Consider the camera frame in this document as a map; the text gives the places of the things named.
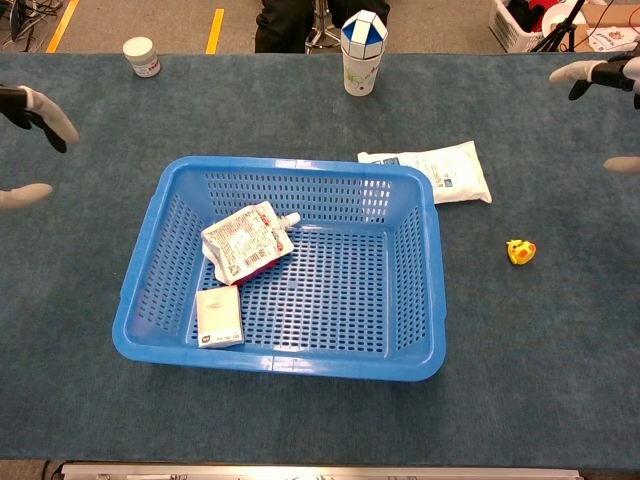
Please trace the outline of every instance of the person's legs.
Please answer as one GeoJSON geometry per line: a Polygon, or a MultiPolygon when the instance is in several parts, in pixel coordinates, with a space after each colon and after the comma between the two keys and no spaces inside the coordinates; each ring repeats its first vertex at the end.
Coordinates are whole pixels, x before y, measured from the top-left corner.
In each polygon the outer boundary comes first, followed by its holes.
{"type": "Polygon", "coordinates": [[[386,25],[391,7],[385,0],[328,0],[331,19],[337,28],[342,28],[349,17],[360,10],[376,13],[386,25]]]}
{"type": "Polygon", "coordinates": [[[313,27],[313,0],[262,0],[256,53],[304,53],[313,27]]]}

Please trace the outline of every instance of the white crate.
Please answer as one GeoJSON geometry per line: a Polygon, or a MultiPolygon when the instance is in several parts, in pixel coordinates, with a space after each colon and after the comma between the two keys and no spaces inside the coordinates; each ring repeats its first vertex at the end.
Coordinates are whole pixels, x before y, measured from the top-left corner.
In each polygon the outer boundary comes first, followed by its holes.
{"type": "Polygon", "coordinates": [[[489,28],[507,53],[528,52],[542,40],[542,32],[522,30],[505,6],[508,1],[492,0],[489,28]]]}

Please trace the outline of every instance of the yellow rubber duck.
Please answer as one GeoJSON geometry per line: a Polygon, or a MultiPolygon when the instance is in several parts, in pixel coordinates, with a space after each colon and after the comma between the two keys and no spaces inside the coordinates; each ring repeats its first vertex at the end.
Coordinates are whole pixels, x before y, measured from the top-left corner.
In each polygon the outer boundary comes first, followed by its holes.
{"type": "Polygon", "coordinates": [[[536,246],[527,240],[511,240],[507,242],[507,255],[514,265],[524,265],[536,254],[536,246]]]}

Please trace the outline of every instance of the blue and white cube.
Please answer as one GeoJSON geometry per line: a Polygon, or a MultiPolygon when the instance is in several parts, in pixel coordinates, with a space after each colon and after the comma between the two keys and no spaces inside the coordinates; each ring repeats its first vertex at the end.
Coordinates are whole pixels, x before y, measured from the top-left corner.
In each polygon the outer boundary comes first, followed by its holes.
{"type": "Polygon", "coordinates": [[[353,58],[367,60],[384,51],[387,27],[380,17],[368,10],[360,10],[342,26],[342,50],[353,58]]]}

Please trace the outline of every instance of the jar lid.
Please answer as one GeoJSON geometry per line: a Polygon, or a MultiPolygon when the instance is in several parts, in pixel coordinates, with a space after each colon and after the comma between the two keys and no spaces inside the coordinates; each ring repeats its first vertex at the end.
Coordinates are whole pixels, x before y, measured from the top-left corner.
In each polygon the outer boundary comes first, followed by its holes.
{"type": "Polygon", "coordinates": [[[133,37],[122,46],[125,57],[131,61],[144,60],[153,51],[153,42],[147,37],[133,37]]]}

